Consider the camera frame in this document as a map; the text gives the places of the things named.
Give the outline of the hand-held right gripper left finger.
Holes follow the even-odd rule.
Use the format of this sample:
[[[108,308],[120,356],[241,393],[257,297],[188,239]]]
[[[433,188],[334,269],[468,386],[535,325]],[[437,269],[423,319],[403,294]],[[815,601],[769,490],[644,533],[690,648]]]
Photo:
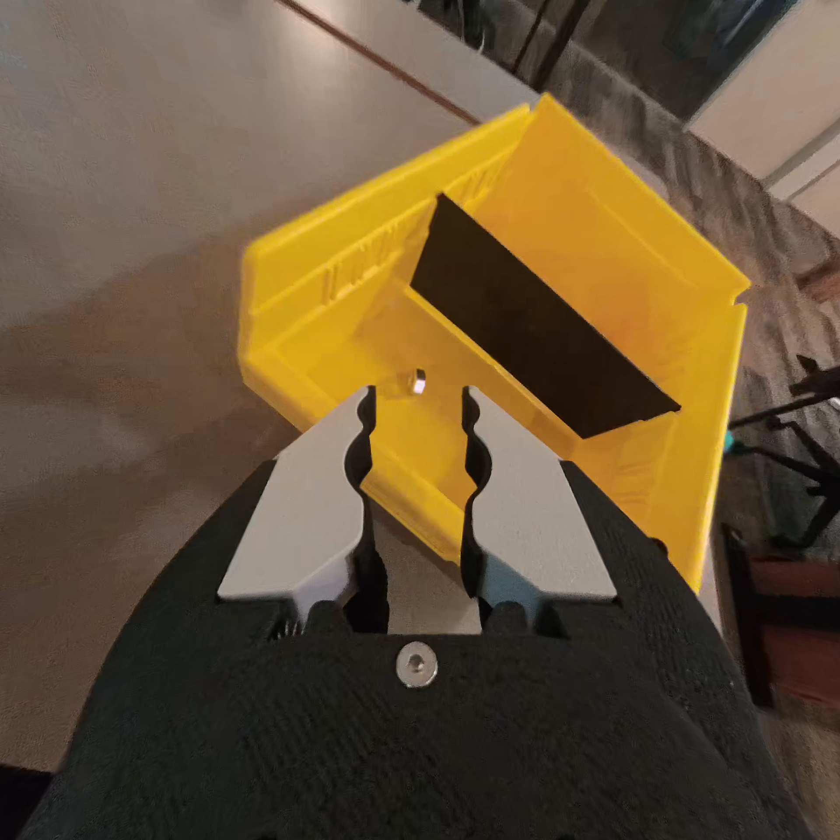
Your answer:
[[[387,572],[362,485],[373,466],[376,390],[365,385],[274,461],[217,597],[280,601],[306,626],[320,602],[360,633],[385,634]]]

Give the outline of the yellow plastic bin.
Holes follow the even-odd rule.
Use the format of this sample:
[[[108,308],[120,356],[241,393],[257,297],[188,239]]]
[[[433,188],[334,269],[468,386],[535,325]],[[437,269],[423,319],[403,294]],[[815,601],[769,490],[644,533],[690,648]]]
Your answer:
[[[412,289],[444,193],[680,404],[578,437]],[[364,490],[459,563],[461,393],[475,385],[572,460],[700,590],[749,281],[545,96],[378,175],[245,252],[244,382],[304,432],[365,385],[377,391]],[[411,397],[408,375],[427,376]]]

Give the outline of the black bin divider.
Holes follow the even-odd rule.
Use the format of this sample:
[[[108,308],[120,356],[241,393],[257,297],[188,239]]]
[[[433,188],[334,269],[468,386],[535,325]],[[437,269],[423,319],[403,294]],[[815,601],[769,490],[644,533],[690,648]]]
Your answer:
[[[580,438],[681,409],[444,193],[411,286]]]

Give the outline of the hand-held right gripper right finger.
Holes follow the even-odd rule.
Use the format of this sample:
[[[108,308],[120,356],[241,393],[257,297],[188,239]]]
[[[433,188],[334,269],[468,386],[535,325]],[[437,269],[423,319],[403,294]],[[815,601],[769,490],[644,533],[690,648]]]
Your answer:
[[[528,626],[556,602],[603,605],[616,587],[563,460],[478,387],[461,396],[465,504],[461,580],[486,613],[518,604]]]

